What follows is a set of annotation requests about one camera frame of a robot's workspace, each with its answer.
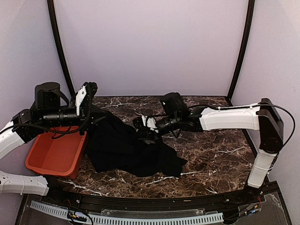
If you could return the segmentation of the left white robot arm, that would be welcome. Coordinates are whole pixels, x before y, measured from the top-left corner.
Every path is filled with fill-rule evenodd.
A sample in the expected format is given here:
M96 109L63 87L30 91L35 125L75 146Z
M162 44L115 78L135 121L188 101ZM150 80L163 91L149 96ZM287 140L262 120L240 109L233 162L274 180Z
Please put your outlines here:
M0 131L0 157L43 133L83 135L105 113L92 104L97 90L95 82L85 82L68 100L57 82L37 85L31 108L20 111Z

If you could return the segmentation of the black t-shirt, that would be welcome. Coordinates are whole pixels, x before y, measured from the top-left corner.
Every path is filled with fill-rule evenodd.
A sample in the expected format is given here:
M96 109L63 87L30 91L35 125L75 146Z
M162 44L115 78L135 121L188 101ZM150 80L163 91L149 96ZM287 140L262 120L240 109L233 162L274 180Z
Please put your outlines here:
M136 130L111 112L90 126L87 134L86 153L97 173L119 169L137 177L162 173L178 178L187 163L161 140L139 140Z

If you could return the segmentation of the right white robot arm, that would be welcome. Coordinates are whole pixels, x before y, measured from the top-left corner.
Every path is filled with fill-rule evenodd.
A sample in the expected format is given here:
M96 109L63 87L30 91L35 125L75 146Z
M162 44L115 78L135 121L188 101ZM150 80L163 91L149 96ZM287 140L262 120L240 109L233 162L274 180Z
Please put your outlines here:
M175 130L204 132L217 129L251 129L259 131L260 146L247 180L247 187L240 191L239 199L250 203L257 196L257 188L263 184L272 169L279 152L286 145L284 123L268 98L259 103L243 106L213 107L187 106L182 96L171 92L160 99L163 115L141 116L133 125L144 140L155 140Z

